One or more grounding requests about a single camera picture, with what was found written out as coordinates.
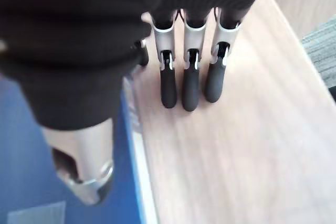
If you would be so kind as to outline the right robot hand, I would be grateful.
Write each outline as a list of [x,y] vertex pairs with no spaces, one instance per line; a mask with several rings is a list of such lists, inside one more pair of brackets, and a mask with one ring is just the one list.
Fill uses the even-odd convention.
[[222,92],[226,59],[255,0],[1,0],[1,73],[15,80],[51,149],[59,178],[86,205],[101,203],[113,174],[123,78],[148,64],[153,34],[161,101],[177,102],[174,25],[184,19],[182,105],[198,104],[207,17],[218,10],[205,97]]

